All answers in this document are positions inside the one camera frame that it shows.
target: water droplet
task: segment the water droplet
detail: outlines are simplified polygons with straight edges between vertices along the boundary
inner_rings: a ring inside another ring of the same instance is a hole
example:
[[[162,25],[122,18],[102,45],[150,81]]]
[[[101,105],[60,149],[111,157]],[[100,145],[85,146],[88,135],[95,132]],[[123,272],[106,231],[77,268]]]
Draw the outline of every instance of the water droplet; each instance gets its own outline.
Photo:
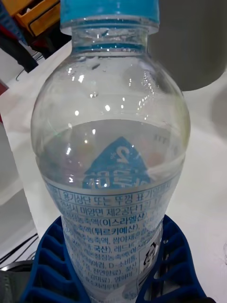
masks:
[[[95,98],[98,96],[98,92],[93,91],[93,93],[90,94],[90,98]]]

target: transparent label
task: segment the transparent label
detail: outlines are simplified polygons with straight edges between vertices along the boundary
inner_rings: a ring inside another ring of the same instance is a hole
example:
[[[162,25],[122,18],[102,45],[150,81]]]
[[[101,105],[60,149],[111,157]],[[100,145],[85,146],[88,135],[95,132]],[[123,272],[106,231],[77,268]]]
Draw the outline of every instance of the transparent label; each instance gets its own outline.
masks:
[[[178,179],[179,173],[119,195],[90,195],[89,190],[74,191],[45,179],[63,215],[70,259],[91,298],[112,303],[137,297],[155,264],[161,222]]]
[[[161,136],[154,137],[157,141],[167,144]],[[162,219],[181,168],[151,177],[135,146],[119,137],[84,172],[82,188],[44,177],[62,214],[71,262],[91,301],[136,299],[156,262]]]

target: wooden drawer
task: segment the wooden drawer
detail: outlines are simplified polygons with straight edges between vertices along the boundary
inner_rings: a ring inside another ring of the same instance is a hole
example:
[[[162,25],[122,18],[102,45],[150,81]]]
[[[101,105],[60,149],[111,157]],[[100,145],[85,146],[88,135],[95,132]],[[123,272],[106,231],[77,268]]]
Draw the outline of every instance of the wooden drawer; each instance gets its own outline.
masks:
[[[1,0],[7,12],[11,16],[14,16],[18,12],[20,12],[22,9],[28,6],[32,1],[33,0]]]
[[[43,0],[24,15],[15,17],[33,36],[38,36],[60,20],[60,1]]]

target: gray cylinder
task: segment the gray cylinder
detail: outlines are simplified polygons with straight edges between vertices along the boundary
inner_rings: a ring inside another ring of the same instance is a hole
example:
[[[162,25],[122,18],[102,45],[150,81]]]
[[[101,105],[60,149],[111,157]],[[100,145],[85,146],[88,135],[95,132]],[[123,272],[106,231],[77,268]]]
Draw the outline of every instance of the gray cylinder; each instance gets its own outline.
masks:
[[[160,30],[148,50],[181,90],[211,84],[227,64],[227,0],[159,0]]]

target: red object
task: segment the red object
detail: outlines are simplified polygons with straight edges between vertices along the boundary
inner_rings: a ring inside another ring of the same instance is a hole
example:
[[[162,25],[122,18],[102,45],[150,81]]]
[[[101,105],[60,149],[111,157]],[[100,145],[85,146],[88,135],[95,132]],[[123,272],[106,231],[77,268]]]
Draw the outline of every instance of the red object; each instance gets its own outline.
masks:
[[[12,39],[15,39],[17,40],[17,37],[14,36],[11,32],[9,32],[5,27],[3,27],[2,25],[0,25],[0,31],[5,34],[6,36],[12,38]]]

